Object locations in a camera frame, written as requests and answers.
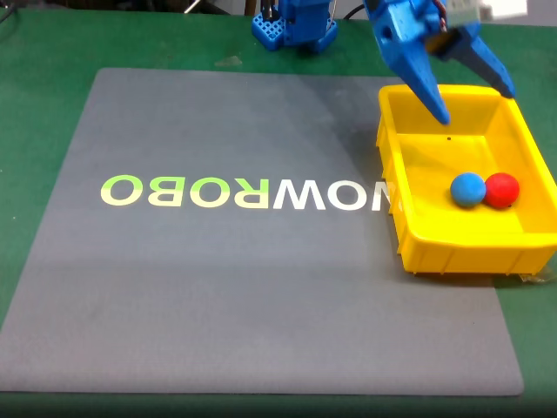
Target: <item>letter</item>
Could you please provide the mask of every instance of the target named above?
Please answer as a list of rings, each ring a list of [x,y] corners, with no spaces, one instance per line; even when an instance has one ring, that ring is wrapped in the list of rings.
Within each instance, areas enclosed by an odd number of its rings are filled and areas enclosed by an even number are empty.
[[[391,203],[389,199],[389,191],[386,187],[386,183],[384,181],[378,181],[375,183],[375,191],[373,192],[373,202],[372,202],[372,211],[377,212],[381,210],[381,192],[386,197],[386,201]]]
[[[300,193],[299,198],[296,195],[296,191],[294,190],[294,185],[292,184],[292,180],[282,180],[280,182],[280,186],[278,187],[277,197],[275,198],[275,203],[273,204],[273,209],[281,209],[282,205],[285,201],[285,194],[286,191],[290,194],[290,199],[292,199],[292,204],[294,205],[294,209],[304,209],[305,202],[307,201],[307,197],[309,195],[310,190],[312,191],[313,200],[315,200],[315,206],[320,210],[325,210],[325,203],[323,203],[323,199],[321,198],[321,194],[319,193],[319,189],[315,180],[306,180],[304,183],[304,187],[302,188],[302,193]]]
[[[356,191],[356,193],[358,194],[358,198],[354,203],[348,205],[346,203],[342,203],[339,200],[338,192],[339,188],[342,186],[351,187]],[[364,207],[367,201],[366,189],[364,189],[364,187],[362,187],[358,183],[349,180],[336,181],[331,184],[329,186],[329,191],[327,192],[327,197],[334,207],[342,209],[343,211],[357,211],[358,209]]]
[[[201,187],[203,187],[207,183],[214,183],[220,187],[220,195],[216,200],[213,200],[212,202],[201,199]],[[190,197],[191,201],[193,201],[193,203],[195,203],[197,206],[218,207],[226,203],[226,200],[230,198],[230,187],[228,186],[228,183],[226,183],[222,179],[217,179],[216,177],[207,177],[205,179],[199,179],[191,186]]]
[[[244,189],[242,192],[236,193],[234,201],[236,205],[245,209],[268,209],[269,208],[269,180],[261,179],[259,181],[259,190],[253,189],[245,179],[236,179],[239,185]],[[257,202],[246,202],[247,196],[255,196]]]
[[[160,186],[163,182],[173,182],[174,187],[164,189]],[[184,177],[156,177],[151,180],[149,186],[153,193],[149,195],[149,203],[153,206],[180,206],[182,205],[182,198],[184,196]],[[172,200],[161,200],[160,197],[164,195],[171,195]]]
[[[130,196],[125,199],[114,199],[112,197],[112,187],[118,181],[129,181],[133,185],[133,190],[131,191]],[[115,176],[111,179],[108,179],[104,182],[103,187],[101,187],[101,199],[104,200],[105,203],[108,203],[112,206],[126,206],[131,205],[133,202],[139,199],[141,193],[143,192],[143,183],[141,180],[134,176],[128,175],[120,175]]]

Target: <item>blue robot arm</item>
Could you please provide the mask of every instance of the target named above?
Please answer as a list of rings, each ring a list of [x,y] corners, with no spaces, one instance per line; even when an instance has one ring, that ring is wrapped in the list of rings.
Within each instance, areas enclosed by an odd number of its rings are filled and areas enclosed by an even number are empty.
[[[506,98],[515,91],[505,65],[480,37],[480,23],[450,28],[446,0],[364,0],[383,60],[442,124],[450,115],[429,56],[455,59]]]
[[[337,35],[328,14],[331,0],[262,0],[253,19],[254,35],[269,49],[306,46],[321,52]],[[451,27],[446,0],[363,0],[383,60],[442,124],[450,115],[441,98],[429,56],[455,59],[506,98],[513,81],[480,37],[480,23]]]

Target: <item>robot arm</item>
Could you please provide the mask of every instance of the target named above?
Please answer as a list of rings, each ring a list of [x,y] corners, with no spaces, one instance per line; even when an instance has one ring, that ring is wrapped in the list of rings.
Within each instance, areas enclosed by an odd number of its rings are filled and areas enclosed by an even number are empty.
[[[449,6],[462,3],[448,2]],[[514,97],[505,65],[480,37],[479,6],[474,8],[477,19],[470,16],[471,23],[453,26],[447,0],[364,0],[364,5],[383,60],[442,124],[450,123],[450,115],[429,64],[430,55],[442,61],[455,59],[502,96]],[[454,15],[462,18],[465,11],[455,10]]]
[[[363,0],[379,51],[388,67],[408,84],[442,124],[450,115],[429,57],[454,59],[506,98],[514,85],[505,65],[480,37],[480,19],[526,13],[527,0]],[[253,34],[269,49],[304,45],[320,52],[336,37],[331,0],[262,0]]]

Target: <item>ball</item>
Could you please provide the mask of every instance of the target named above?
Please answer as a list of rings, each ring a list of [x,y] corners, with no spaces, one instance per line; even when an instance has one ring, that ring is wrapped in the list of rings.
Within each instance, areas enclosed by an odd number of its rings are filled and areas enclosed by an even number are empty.
[[[473,207],[486,196],[486,184],[482,177],[474,172],[464,172],[451,184],[451,196],[458,206]]]
[[[520,194],[519,182],[510,174],[498,172],[486,180],[484,201],[497,209],[509,207]]]

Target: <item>blue ball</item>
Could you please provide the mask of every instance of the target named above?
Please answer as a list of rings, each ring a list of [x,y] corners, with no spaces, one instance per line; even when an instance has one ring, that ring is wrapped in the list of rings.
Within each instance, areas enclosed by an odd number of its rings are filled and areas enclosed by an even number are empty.
[[[486,197],[486,183],[476,173],[462,173],[453,180],[451,195],[459,206],[476,206]]]

